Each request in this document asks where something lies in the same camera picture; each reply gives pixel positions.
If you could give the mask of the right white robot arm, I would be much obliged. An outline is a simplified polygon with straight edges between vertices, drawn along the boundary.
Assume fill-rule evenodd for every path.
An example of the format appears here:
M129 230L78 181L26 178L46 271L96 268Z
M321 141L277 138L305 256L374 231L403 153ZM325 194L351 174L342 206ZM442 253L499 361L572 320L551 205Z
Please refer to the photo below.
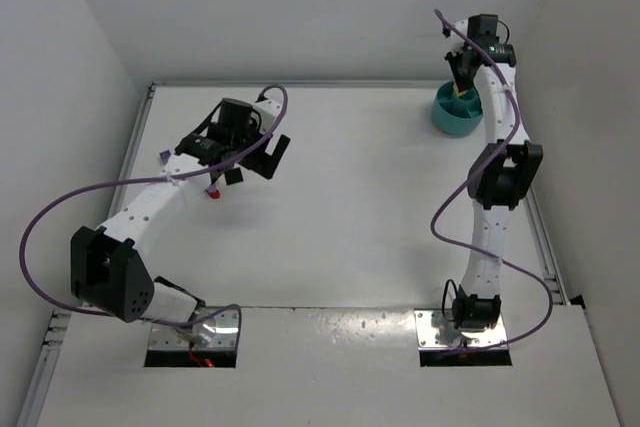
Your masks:
M499 320L507 229L543 160L543 147L530 140L522 123L515 50L500 39L500 23L495 14L457 22L463 38L446 56L455 87L477 91L486 129L486 146L467 177L474 225L469 261L451 307L451 321L461 330L484 331Z

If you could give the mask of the yellow lego brick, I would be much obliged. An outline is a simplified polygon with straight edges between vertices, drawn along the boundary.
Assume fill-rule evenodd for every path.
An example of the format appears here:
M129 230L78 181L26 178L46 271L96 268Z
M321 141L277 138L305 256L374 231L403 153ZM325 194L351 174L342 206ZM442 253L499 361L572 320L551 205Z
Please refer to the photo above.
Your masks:
M453 86L453 91L457 97L463 97L471 92L471 89L459 89L457 85Z

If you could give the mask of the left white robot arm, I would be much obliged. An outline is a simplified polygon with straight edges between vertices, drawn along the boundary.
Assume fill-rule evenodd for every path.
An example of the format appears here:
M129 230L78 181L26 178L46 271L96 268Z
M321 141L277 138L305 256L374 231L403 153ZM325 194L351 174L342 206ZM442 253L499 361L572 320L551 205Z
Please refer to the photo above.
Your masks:
M72 294L126 323L193 321L202 300L153 274L147 258L169 224L190 203L212 195L218 179L239 183L244 170L273 177L290 139L281 136L272 152L266 148L285 111L265 94L253 103L222 99L181 139L157 181L98 227L72 236Z

